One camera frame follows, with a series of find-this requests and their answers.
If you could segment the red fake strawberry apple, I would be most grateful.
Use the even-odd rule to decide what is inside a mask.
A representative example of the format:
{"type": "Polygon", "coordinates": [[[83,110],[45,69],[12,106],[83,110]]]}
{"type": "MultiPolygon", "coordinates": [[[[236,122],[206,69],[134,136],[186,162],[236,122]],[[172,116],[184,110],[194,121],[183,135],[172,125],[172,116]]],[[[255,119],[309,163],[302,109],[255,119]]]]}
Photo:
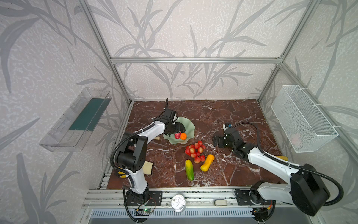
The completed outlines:
{"type": "Polygon", "coordinates": [[[176,133],[176,134],[174,135],[174,137],[175,137],[175,139],[180,139],[181,133],[176,133]]]}

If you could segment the small orange fake fruit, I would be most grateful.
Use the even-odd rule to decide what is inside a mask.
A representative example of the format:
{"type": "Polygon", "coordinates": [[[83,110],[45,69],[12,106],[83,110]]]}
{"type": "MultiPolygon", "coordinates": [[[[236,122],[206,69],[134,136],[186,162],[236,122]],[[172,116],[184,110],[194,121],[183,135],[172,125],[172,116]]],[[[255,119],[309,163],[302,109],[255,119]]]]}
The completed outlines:
{"type": "Polygon", "coordinates": [[[181,139],[181,140],[186,140],[186,139],[187,139],[186,133],[181,133],[180,139],[181,139]]]}

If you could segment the red fake grape bunch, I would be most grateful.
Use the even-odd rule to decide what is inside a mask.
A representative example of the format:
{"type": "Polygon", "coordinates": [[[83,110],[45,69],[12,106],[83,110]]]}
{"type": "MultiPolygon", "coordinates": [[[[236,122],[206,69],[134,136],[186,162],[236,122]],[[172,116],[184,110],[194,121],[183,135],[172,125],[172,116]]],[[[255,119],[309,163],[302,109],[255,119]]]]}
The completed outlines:
{"type": "Polygon", "coordinates": [[[206,160],[206,156],[204,155],[204,151],[206,146],[202,141],[198,141],[194,144],[186,146],[185,154],[190,156],[194,163],[204,162],[206,160]]]}

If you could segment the yellow fake squash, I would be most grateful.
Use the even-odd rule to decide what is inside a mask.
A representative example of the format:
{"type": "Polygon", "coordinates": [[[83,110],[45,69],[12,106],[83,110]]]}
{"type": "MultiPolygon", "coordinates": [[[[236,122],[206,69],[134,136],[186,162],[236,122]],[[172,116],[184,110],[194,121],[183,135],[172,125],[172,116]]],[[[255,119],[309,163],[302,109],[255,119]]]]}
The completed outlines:
{"type": "Polygon", "coordinates": [[[200,167],[201,171],[207,172],[207,171],[209,170],[209,168],[210,168],[210,166],[211,166],[211,164],[213,163],[214,160],[215,160],[215,156],[212,155],[212,154],[209,154],[209,155],[206,157],[206,159],[205,159],[203,165],[201,165],[201,167],[200,167]]]}

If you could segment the green yellow fake mango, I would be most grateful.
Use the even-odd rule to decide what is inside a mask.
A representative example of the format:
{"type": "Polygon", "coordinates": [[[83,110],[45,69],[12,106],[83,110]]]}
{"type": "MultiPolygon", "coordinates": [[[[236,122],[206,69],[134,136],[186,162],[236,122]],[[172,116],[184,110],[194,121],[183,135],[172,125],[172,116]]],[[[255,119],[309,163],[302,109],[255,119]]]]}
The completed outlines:
{"type": "Polygon", "coordinates": [[[186,177],[189,181],[194,180],[194,166],[191,160],[185,161],[186,177]]]}

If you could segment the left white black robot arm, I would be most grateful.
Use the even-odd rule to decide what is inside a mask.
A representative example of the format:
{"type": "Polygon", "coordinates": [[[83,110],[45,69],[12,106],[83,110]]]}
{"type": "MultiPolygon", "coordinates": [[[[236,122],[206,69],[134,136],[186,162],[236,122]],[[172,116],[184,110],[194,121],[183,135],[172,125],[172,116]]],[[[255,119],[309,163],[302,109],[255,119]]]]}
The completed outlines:
{"type": "Polygon", "coordinates": [[[152,118],[150,125],[133,133],[125,132],[120,143],[112,151],[111,167],[129,179],[128,193],[142,201],[147,201],[149,198],[149,186],[143,171],[147,145],[161,134],[179,138],[185,132],[185,128],[177,119],[176,112],[169,108],[166,100],[163,112],[152,118]]]}

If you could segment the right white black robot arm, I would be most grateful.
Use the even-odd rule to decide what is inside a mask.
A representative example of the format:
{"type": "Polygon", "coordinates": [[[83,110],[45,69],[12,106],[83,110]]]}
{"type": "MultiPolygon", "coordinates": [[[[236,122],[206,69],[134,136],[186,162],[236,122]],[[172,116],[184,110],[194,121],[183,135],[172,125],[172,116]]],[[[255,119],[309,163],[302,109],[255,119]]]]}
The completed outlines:
{"type": "Polygon", "coordinates": [[[259,181],[249,193],[236,190],[237,198],[255,205],[279,201],[294,205],[309,216],[315,216],[322,207],[335,205],[343,199],[344,189],[338,181],[317,172],[309,164],[294,164],[264,151],[260,146],[259,129],[256,131],[256,144],[253,145],[244,142],[236,126],[225,123],[223,134],[212,138],[213,145],[229,149],[239,159],[269,171],[284,183],[259,181]]]}

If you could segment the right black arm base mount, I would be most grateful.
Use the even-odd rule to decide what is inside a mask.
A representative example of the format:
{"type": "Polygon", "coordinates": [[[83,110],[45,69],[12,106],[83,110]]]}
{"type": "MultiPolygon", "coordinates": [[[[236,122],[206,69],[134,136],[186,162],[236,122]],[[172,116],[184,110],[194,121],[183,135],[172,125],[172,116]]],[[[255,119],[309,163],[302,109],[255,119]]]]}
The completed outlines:
{"type": "Polygon", "coordinates": [[[258,191],[258,188],[263,181],[257,182],[255,185],[251,186],[249,190],[235,189],[234,194],[238,205],[257,205],[263,207],[269,207],[272,205],[272,201],[265,200],[258,191]]]}

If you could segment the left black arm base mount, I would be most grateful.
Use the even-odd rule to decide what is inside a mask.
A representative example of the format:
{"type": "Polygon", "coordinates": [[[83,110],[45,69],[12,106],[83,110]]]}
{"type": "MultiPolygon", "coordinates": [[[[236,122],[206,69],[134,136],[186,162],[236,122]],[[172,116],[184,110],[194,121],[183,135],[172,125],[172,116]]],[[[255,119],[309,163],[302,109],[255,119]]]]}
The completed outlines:
{"type": "Polygon", "coordinates": [[[150,206],[160,206],[162,203],[163,191],[146,189],[143,194],[135,193],[129,190],[125,194],[125,201],[127,206],[136,206],[148,204],[150,206]]]}

